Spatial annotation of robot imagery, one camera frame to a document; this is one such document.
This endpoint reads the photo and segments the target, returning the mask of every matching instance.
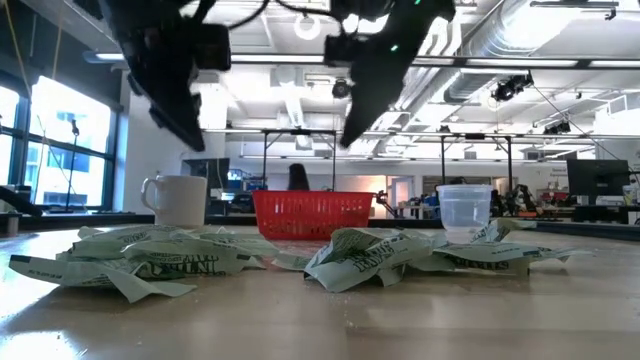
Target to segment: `red plastic basket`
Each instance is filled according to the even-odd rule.
[[[329,240],[334,230],[366,227],[372,193],[253,192],[260,233],[269,240]]]

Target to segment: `white mug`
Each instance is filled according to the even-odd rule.
[[[149,186],[156,187],[153,205],[147,201]],[[142,184],[142,205],[156,215],[156,225],[198,228],[204,226],[207,180],[197,176],[158,175]]]

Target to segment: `window frame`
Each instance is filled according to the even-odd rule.
[[[14,90],[11,87],[3,86],[10,90]],[[10,184],[24,184],[26,171],[27,171],[27,157],[29,152],[29,142],[42,143],[42,136],[32,134],[29,132],[30,118],[31,118],[31,101],[24,96],[21,92],[20,100],[16,109],[16,118],[14,127],[2,126],[2,134],[9,135],[13,138],[13,146],[9,165],[9,183]],[[114,108],[112,104],[105,104],[111,110],[111,118],[109,125],[109,133],[107,138],[106,152],[102,153],[95,151],[80,145],[73,145],[66,142],[61,142],[47,138],[47,145],[51,147],[59,148],[67,151],[75,151],[76,154],[83,154],[92,157],[98,157],[104,159],[104,175],[102,179],[102,205],[100,206],[69,206],[72,210],[113,210],[113,192],[114,192],[114,177],[115,177],[115,161],[116,161],[116,147],[117,137],[119,130],[119,119],[122,109],[120,107]],[[50,208],[50,205],[36,204],[41,209]]]

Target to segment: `plastic cup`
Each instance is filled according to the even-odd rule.
[[[452,242],[469,242],[473,233],[489,223],[491,214],[489,185],[441,185],[440,218]]]

